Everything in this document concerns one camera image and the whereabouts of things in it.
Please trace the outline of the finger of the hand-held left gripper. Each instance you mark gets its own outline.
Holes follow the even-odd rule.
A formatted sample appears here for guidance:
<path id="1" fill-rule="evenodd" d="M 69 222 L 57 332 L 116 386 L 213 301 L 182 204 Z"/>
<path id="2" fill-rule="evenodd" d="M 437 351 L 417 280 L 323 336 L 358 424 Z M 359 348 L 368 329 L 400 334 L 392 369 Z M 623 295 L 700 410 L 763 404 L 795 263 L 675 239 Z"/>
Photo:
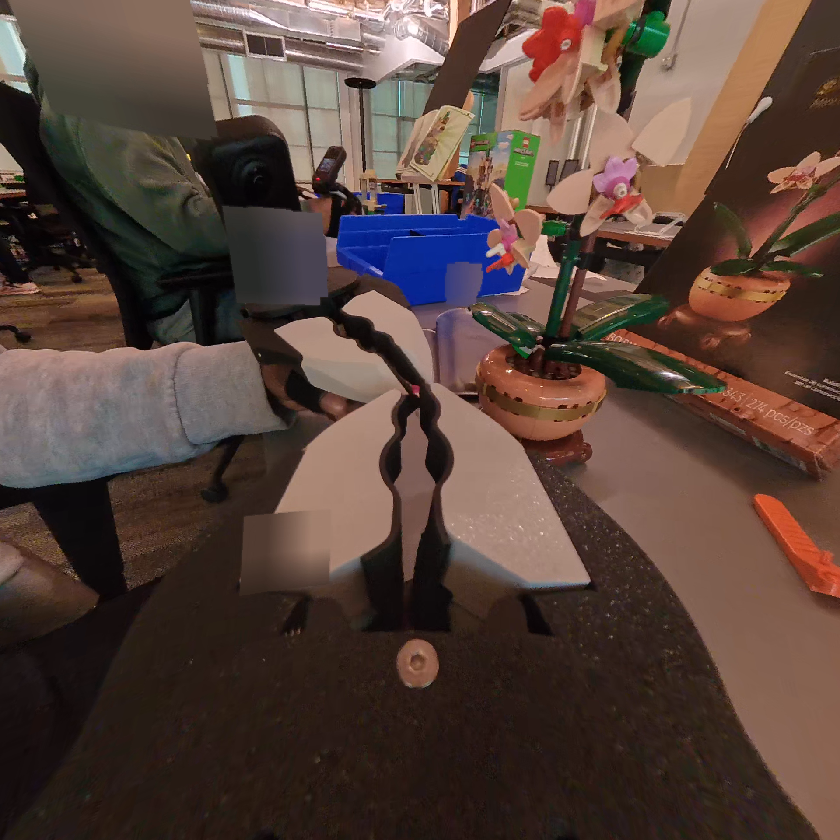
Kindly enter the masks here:
<path id="1" fill-rule="evenodd" d="M 327 318 L 289 322 L 275 334 L 299 352 L 303 374 L 318 389 L 357 403 L 403 389 L 381 356 L 340 337 L 335 323 Z"/>
<path id="2" fill-rule="evenodd" d="M 434 382 L 434 357 L 416 315 L 376 291 L 354 297 L 338 312 L 346 336 L 376 355 L 404 388 Z"/>

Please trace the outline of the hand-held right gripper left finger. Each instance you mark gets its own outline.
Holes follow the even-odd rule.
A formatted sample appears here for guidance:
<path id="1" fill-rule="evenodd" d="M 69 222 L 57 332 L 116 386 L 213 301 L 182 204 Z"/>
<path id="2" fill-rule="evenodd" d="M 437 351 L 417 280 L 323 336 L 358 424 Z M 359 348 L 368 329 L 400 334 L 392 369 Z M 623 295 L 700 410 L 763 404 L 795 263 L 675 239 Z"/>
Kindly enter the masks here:
<path id="1" fill-rule="evenodd" d="M 276 582 L 332 599 L 356 627 L 403 621 L 403 516 L 396 491 L 412 399 L 389 391 L 304 450 L 276 508 Z"/>

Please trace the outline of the person's left forearm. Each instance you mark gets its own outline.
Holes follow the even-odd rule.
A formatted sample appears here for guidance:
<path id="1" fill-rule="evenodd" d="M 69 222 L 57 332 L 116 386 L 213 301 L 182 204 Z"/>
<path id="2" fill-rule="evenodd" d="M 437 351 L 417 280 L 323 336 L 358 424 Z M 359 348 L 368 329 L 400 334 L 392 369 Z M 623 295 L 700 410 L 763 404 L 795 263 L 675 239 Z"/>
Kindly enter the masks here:
<path id="1" fill-rule="evenodd" d="M 273 433 L 245 342 L 88 351 L 2 350 L 1 484 L 38 488 L 181 463 L 237 435 Z"/>

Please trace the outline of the grey desk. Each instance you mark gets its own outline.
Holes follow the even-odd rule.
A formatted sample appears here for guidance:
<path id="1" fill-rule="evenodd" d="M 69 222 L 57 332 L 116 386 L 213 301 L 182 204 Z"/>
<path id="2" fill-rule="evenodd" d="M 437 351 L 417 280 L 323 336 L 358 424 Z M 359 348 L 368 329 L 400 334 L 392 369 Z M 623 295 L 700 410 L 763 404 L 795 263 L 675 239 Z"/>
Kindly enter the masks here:
<path id="1" fill-rule="evenodd" d="M 838 838 L 838 607 L 793 592 L 747 456 L 607 414 L 593 475 L 532 459 L 590 587 L 446 632 L 312 604 L 281 838 Z"/>

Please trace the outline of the blue plastic bin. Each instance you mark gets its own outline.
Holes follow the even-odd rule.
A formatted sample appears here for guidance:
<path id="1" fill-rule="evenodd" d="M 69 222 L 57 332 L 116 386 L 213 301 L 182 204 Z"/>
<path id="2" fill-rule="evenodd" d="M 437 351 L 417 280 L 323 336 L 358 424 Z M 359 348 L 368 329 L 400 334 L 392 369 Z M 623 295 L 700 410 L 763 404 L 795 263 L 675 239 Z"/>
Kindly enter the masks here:
<path id="1" fill-rule="evenodd" d="M 524 268 L 488 270 L 487 237 L 498 225 L 491 217 L 453 214 L 343 216 L 337 240 L 339 264 L 359 275 L 390 281 L 412 306 L 443 302 L 447 267 L 478 264 L 480 297 L 516 293 Z"/>

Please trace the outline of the black hand-held device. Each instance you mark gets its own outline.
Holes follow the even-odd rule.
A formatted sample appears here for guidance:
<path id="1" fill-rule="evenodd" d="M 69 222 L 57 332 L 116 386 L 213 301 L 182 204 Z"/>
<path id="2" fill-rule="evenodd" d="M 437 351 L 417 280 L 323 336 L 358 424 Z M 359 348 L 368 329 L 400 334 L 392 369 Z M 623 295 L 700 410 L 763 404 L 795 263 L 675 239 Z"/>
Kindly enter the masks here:
<path id="1" fill-rule="evenodd" d="M 339 180 L 346 160 L 347 152 L 344 147 L 341 145 L 328 147 L 312 175 L 311 189 L 316 197 L 339 199 L 343 214 L 361 215 L 363 211 L 359 197 Z"/>

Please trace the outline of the toy brick orchid in pot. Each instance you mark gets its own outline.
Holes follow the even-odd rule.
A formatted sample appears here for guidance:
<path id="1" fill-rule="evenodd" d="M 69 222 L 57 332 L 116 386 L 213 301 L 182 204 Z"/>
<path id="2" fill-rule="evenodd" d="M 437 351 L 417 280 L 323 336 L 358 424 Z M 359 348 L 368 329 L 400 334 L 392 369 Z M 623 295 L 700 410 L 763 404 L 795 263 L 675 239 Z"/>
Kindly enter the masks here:
<path id="1" fill-rule="evenodd" d="M 542 2 L 539 28 L 523 43 L 532 87 L 520 118 L 547 119 L 562 131 L 574 113 L 594 110 L 585 168 L 558 182 L 548 196 L 562 216 L 551 235 L 563 240 L 548 322 L 487 303 L 472 318 L 503 340 L 478 363 L 480 409 L 525 448 L 561 461 L 585 462 L 591 447 L 582 428 L 601 408 L 607 384 L 668 396 L 725 392 L 726 384 L 672 355 L 613 333 L 656 321 L 664 297 L 630 293 L 577 308 L 602 227 L 624 220 L 650 225 L 655 213 L 637 184 L 644 165 L 662 167 L 687 133 L 689 99 L 667 106 L 641 130 L 624 117 L 646 60 L 669 39 L 670 2 Z"/>

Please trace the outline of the illustrated booklets on stand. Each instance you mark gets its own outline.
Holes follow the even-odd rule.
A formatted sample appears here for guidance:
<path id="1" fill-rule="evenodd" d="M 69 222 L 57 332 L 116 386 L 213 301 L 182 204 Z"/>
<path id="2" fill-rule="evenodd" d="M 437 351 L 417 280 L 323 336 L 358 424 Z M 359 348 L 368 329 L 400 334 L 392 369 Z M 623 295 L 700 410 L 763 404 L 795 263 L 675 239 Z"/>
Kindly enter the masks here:
<path id="1" fill-rule="evenodd" d="M 443 106 L 424 114 L 414 123 L 395 176 L 402 182 L 442 181 L 473 118 L 470 110 L 456 106 Z"/>

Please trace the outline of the green toy set box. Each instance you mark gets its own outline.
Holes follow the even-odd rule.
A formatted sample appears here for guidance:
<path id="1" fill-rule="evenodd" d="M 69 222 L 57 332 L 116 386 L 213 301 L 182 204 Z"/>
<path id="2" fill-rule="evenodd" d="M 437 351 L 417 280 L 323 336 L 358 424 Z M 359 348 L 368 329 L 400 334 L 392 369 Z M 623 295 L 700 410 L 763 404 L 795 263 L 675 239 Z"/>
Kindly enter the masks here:
<path id="1" fill-rule="evenodd" d="M 519 130 L 474 135 L 469 142 L 465 188 L 460 217 L 490 216 L 490 187 L 498 186 L 516 207 L 528 204 L 530 185 L 539 154 L 537 134 Z"/>

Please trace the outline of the white paper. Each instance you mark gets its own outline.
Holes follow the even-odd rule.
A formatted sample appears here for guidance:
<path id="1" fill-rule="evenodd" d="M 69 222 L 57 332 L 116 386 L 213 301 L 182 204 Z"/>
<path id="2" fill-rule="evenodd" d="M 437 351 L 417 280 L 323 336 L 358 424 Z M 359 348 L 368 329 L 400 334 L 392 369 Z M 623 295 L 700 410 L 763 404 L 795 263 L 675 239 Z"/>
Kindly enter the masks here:
<path id="1" fill-rule="evenodd" d="M 524 277 L 534 279 L 545 286 L 551 286 L 559 277 L 560 262 L 565 242 L 560 237 L 542 235 L 530 257 L 529 268 Z M 641 276 L 630 276 L 626 272 L 610 269 L 610 273 L 589 270 L 583 285 L 582 296 L 586 300 L 609 298 L 610 296 L 635 291 L 641 283 Z"/>

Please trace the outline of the black board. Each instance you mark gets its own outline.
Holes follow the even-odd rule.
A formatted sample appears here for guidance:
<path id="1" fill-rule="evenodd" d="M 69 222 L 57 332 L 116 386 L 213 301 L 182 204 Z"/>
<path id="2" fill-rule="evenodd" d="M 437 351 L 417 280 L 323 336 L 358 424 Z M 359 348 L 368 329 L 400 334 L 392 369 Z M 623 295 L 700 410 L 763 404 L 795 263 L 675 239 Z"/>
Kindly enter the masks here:
<path id="1" fill-rule="evenodd" d="M 453 44 L 440 67 L 427 98 L 423 115 L 444 106 L 460 108 L 487 57 L 511 1 L 495 1 L 458 25 Z"/>

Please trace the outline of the black office chair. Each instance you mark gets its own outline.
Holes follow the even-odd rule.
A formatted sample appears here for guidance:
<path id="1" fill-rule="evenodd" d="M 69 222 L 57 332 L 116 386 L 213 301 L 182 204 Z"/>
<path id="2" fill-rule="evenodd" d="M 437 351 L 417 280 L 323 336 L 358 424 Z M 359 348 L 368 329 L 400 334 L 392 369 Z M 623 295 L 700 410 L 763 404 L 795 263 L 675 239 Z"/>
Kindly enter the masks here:
<path id="1" fill-rule="evenodd" d="M 79 237 L 100 272 L 108 279 L 119 306 L 127 346 L 148 351 L 153 338 L 147 329 L 140 299 L 121 265 L 96 230 L 81 216 L 65 190 L 63 181 L 39 136 L 39 111 L 32 96 L 2 84 L 2 145 L 23 166 L 26 192 L 56 208 L 70 230 Z M 166 276 L 166 292 L 183 291 L 190 304 L 196 340 L 219 343 L 216 331 L 218 295 L 233 288 L 228 258 L 210 267 Z M 109 495 L 110 477 L 76 484 L 34 489 L 2 488 L 2 508 L 32 503 L 67 561 L 82 583 L 109 600 L 128 590 L 123 575 L 123 555 Z"/>

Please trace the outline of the orange brick separator tool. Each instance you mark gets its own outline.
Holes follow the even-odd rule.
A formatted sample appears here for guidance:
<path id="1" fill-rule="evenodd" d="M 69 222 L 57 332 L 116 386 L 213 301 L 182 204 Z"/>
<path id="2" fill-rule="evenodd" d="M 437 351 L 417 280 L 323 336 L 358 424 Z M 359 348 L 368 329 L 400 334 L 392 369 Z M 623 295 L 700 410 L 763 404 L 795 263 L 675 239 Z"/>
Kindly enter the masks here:
<path id="1" fill-rule="evenodd" d="M 839 567 L 832 553 L 817 547 L 781 501 L 766 495 L 755 495 L 752 505 L 808 589 L 837 599 Z"/>

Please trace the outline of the person's leg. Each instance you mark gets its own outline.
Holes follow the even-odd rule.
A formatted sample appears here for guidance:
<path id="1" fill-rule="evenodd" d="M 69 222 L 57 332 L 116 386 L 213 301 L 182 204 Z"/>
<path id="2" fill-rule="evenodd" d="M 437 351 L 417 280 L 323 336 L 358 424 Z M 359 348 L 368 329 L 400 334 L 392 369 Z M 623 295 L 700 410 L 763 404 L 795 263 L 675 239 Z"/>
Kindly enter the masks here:
<path id="1" fill-rule="evenodd" d="M 99 595 L 57 567 L 1 542 L 1 649 L 48 635 L 87 615 Z"/>

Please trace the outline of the black orchid set box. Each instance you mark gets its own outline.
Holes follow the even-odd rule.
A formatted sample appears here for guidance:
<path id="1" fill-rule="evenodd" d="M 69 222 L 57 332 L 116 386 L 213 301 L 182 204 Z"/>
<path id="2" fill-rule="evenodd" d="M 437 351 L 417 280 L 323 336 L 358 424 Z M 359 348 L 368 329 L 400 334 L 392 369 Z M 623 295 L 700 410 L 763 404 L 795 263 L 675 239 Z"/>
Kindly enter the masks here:
<path id="1" fill-rule="evenodd" d="M 609 340 L 656 350 L 726 384 L 689 410 L 821 479 L 838 470 L 839 3 L 770 2 L 719 97 L 764 81 L 705 195 L 639 290 L 655 322 Z"/>

